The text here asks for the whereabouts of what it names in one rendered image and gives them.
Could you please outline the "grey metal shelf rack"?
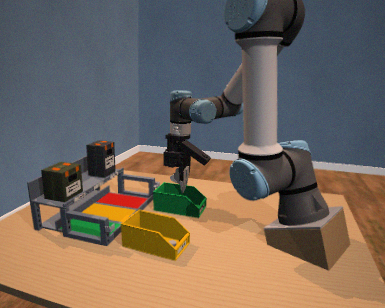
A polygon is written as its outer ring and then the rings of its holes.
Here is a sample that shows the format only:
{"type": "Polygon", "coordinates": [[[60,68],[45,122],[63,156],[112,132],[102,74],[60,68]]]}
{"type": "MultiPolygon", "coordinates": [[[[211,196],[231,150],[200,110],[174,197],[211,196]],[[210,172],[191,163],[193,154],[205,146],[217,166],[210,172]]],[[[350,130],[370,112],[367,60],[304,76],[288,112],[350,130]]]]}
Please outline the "grey metal shelf rack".
{"type": "Polygon", "coordinates": [[[62,232],[63,237],[108,246],[121,233],[120,224],[139,209],[144,210],[160,186],[153,177],[124,174],[123,167],[105,178],[88,176],[87,156],[71,163],[81,164],[83,192],[67,202],[44,199],[42,176],[27,182],[34,230],[45,228],[62,232]],[[110,185],[99,191],[115,176],[118,193],[110,192],[110,185]],[[149,194],[124,190],[123,179],[149,182],[149,194]],[[42,223],[39,204],[60,208],[60,212],[42,223]]]}

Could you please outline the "green bin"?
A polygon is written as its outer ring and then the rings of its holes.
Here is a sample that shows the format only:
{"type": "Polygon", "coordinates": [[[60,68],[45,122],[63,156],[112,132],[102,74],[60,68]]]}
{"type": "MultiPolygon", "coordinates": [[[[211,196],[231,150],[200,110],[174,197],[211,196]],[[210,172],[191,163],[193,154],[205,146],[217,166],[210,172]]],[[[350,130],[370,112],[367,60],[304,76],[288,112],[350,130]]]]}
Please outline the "green bin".
{"type": "Polygon", "coordinates": [[[154,211],[199,218],[206,199],[194,186],[186,185],[182,193],[180,184],[164,182],[153,191],[153,206],[154,211]]]}

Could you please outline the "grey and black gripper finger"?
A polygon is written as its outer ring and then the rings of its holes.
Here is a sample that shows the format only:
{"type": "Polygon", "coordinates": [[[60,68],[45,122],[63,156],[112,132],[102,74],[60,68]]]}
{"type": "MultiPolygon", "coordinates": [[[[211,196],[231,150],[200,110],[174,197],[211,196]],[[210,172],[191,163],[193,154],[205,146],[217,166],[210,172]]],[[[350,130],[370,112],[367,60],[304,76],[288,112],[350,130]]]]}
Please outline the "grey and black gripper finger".
{"type": "Polygon", "coordinates": [[[184,159],[182,159],[179,168],[176,168],[175,174],[170,176],[170,180],[180,184],[181,192],[184,193],[186,188],[186,170],[184,167],[184,159]]]}
{"type": "MultiPolygon", "coordinates": [[[[190,162],[190,164],[191,164],[191,162],[190,162]]],[[[188,183],[188,178],[189,178],[189,173],[190,173],[190,164],[185,168],[185,170],[186,170],[186,176],[185,176],[186,185],[188,183]]]]}

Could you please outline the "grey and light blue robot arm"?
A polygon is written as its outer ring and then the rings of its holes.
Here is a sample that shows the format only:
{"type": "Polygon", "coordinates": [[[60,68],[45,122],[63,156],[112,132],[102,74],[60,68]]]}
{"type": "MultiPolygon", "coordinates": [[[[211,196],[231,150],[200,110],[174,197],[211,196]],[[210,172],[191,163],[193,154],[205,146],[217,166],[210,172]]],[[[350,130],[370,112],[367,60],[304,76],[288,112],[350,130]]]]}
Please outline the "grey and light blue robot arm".
{"type": "Polygon", "coordinates": [[[302,0],[226,0],[224,19],[242,48],[242,64],[221,96],[199,100],[191,92],[173,91],[170,98],[174,136],[188,136],[191,121],[208,124],[243,112],[244,142],[229,169],[231,183],[250,201],[278,192],[279,223],[287,226],[329,215],[308,144],[277,143],[277,56],[296,38],[304,18],[302,0]]]}

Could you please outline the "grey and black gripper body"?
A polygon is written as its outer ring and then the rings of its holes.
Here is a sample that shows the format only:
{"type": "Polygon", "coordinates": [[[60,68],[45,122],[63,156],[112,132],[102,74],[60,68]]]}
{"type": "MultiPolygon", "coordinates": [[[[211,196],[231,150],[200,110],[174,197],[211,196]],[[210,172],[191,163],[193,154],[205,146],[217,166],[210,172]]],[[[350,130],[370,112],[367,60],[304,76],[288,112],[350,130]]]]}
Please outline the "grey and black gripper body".
{"type": "Polygon", "coordinates": [[[167,149],[164,151],[164,166],[172,168],[179,167],[182,159],[184,159],[184,167],[186,168],[190,164],[191,156],[181,150],[179,146],[183,141],[190,139],[190,134],[188,136],[174,136],[170,134],[171,133],[165,135],[165,139],[167,139],[167,149]]]}

